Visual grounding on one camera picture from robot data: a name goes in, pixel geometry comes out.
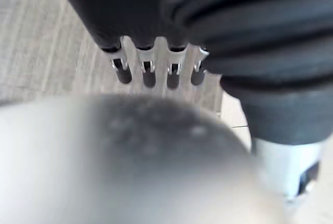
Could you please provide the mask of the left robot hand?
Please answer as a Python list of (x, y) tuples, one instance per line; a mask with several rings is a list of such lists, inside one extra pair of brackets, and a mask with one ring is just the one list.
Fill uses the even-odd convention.
[(199, 69), (240, 101), (265, 182), (288, 200), (332, 134), (332, 0), (69, 0), (105, 52), (128, 36), (207, 50)]

